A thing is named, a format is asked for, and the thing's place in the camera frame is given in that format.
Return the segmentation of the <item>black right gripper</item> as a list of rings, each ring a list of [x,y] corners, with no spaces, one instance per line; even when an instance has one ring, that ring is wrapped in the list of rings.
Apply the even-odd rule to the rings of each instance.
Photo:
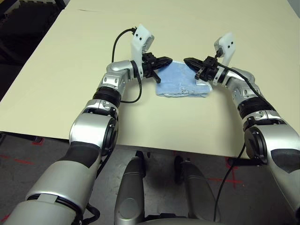
[[[215,57],[208,56],[204,61],[189,57],[184,59],[184,63],[196,72],[196,80],[212,81],[218,72],[218,60]]]

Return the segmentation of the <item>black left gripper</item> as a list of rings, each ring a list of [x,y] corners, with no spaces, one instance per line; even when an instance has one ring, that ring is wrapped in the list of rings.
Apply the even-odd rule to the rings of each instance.
[[[161,79],[155,72],[155,70],[165,68],[172,63],[172,59],[169,57],[155,57],[151,52],[144,53],[142,55],[142,70],[143,77],[145,78],[153,78],[156,83],[160,83]]]

